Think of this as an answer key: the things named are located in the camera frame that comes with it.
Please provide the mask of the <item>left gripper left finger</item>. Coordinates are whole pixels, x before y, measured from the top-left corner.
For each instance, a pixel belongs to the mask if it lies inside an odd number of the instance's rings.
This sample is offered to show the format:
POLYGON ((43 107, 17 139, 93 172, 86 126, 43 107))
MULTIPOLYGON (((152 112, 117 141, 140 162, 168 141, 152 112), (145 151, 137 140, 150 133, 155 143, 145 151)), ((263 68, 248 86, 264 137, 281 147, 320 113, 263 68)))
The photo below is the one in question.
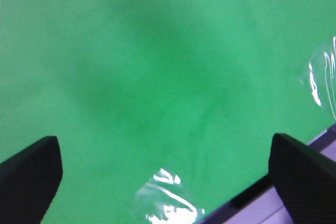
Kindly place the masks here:
POLYGON ((63 176, 56 136, 45 136, 1 163, 1 223, 41 223, 63 176))

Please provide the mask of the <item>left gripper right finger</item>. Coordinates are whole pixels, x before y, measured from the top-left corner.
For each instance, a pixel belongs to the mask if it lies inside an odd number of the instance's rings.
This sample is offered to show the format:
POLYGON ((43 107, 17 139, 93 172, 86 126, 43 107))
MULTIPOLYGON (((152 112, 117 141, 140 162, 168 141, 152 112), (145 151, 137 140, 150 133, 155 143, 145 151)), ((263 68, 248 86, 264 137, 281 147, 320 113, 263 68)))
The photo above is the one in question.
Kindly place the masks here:
POLYGON ((294 223, 335 223, 335 162, 285 133, 272 137, 268 173, 294 223))

